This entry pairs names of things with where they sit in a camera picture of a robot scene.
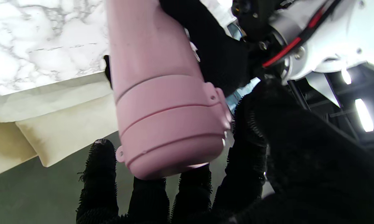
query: pink water bottle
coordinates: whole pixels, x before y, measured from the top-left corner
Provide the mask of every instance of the pink water bottle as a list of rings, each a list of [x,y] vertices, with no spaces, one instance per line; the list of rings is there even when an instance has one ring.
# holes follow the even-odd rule
[[[231,115],[221,89],[204,83],[183,27],[158,0],[106,4],[117,160],[151,180],[218,157]]]

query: marble surface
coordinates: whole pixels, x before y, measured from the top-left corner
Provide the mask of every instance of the marble surface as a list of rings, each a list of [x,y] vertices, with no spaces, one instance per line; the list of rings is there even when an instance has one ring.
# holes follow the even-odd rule
[[[217,0],[202,0],[225,27]],[[103,0],[0,0],[0,96],[90,75],[109,54]]]

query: gray floor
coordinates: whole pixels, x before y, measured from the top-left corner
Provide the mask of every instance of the gray floor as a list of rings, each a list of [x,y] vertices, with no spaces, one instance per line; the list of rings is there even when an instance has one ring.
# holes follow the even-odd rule
[[[107,137],[117,147],[118,134]],[[225,176],[227,153],[233,139],[226,141],[222,155],[211,163],[214,190]],[[75,223],[83,183],[78,181],[85,167],[90,146],[68,156],[59,163],[45,168],[35,157],[13,169],[0,174],[0,224],[54,224]],[[133,189],[133,176],[123,163],[117,164],[119,214],[127,212]],[[167,179],[167,195],[173,204],[177,193],[179,176]],[[272,192],[265,184],[264,194]]]

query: beige cloth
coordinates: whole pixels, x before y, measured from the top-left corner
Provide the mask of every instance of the beige cloth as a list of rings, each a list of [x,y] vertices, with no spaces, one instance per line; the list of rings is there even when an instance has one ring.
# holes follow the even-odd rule
[[[116,132],[104,73],[0,97],[0,173],[35,156],[49,167]]]
[[[0,173],[36,155],[15,123],[0,123]]]
[[[103,72],[0,96],[0,122],[34,118],[112,93]]]
[[[112,94],[15,123],[45,167],[118,130]]]

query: light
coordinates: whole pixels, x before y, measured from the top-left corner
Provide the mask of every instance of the light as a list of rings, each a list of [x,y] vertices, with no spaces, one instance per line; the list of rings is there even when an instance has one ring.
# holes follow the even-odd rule
[[[231,8],[233,5],[233,0],[217,0],[221,6],[225,8]]]
[[[368,109],[365,106],[362,99],[356,99],[356,108],[359,113],[360,121],[362,127],[366,132],[371,132],[374,130],[374,123],[372,122],[371,116],[369,115]]]
[[[346,84],[350,85],[352,83],[352,78],[350,77],[350,74],[346,68],[342,69],[342,78],[346,82]]]

